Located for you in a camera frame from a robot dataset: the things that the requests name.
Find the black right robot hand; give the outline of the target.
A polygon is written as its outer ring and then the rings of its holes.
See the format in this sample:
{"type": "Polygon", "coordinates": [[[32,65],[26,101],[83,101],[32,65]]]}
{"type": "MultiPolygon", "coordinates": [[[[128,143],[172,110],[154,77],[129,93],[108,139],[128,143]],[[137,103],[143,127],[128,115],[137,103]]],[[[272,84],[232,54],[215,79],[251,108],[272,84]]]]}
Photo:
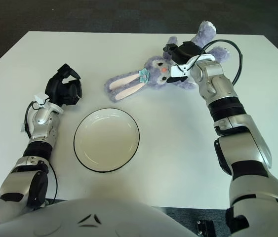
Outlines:
{"type": "Polygon", "coordinates": [[[174,43],[168,43],[163,48],[163,57],[165,55],[170,59],[171,68],[170,77],[166,80],[167,83],[184,82],[190,77],[188,69],[191,66],[190,59],[198,57],[201,48],[191,41],[185,41],[182,45],[177,46],[174,43]]]}

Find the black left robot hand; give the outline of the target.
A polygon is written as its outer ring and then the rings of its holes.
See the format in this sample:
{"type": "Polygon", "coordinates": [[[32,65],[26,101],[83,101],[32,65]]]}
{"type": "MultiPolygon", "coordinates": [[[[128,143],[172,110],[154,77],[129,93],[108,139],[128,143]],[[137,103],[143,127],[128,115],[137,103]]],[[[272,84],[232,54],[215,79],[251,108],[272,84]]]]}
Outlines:
{"type": "Polygon", "coordinates": [[[80,76],[68,64],[64,64],[49,79],[45,94],[49,97],[50,103],[59,107],[75,105],[82,97],[80,76]]]}

